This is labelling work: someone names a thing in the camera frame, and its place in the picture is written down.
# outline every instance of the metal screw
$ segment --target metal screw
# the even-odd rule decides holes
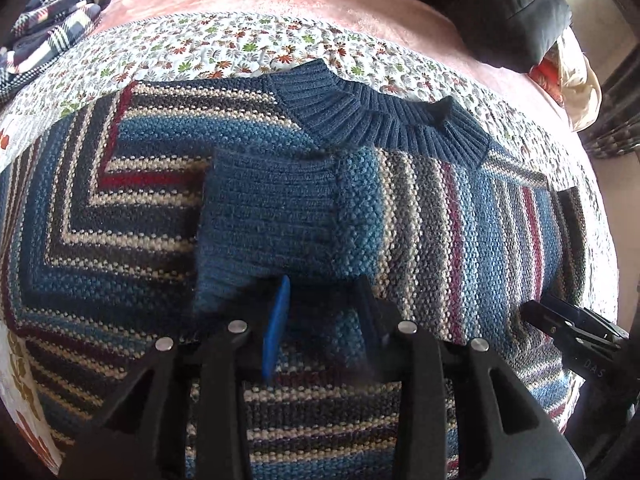
[[[242,319],[235,319],[226,327],[232,334],[241,334],[242,332],[246,332],[248,328],[249,325],[247,325],[245,321],[242,321]]]
[[[160,339],[158,339],[158,341],[156,341],[156,350],[158,350],[159,352],[167,352],[173,347],[174,340],[170,337],[161,337]]]
[[[489,349],[489,343],[486,339],[476,337],[475,339],[471,340],[471,348],[473,348],[476,352],[486,352]]]
[[[401,321],[398,323],[398,330],[403,334],[415,334],[418,332],[418,326],[413,321]]]

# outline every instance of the pillow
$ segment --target pillow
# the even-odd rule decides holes
[[[445,15],[478,60],[523,74],[571,22],[565,0],[455,0]]]

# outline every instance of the ribbed cuff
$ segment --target ribbed cuff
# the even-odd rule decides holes
[[[215,312],[258,278],[332,275],[335,157],[216,152],[200,215],[195,312]]]
[[[287,113],[322,148],[375,146],[476,170],[491,140],[453,97],[412,102],[334,75],[317,59],[268,76]]]

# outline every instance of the plaid fabric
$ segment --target plaid fabric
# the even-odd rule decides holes
[[[0,57],[0,104],[91,32],[111,0],[31,0]]]

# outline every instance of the knitted fabric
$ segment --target knitted fabric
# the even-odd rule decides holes
[[[549,191],[451,98],[385,96],[321,60],[133,83],[2,174],[0,220],[4,315],[61,449],[156,338],[193,338],[203,314],[283,272],[367,274],[436,336],[487,338],[551,417],[564,410],[570,377],[517,308],[548,288],[579,294],[577,193]],[[254,476],[384,478],[399,385],[349,386],[356,315],[293,298],[276,386],[244,393]],[[455,468],[451,401],[449,415]]]

